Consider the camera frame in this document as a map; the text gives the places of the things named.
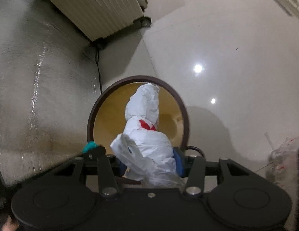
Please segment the person's left hand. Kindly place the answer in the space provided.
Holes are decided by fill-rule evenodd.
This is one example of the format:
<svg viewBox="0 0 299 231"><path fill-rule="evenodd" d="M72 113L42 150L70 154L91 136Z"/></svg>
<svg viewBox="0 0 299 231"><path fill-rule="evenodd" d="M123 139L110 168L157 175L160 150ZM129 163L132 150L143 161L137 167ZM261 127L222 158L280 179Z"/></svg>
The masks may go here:
<svg viewBox="0 0 299 231"><path fill-rule="evenodd" d="M19 224L8 216L6 222L0 226L0 231L17 231L18 228Z"/></svg>

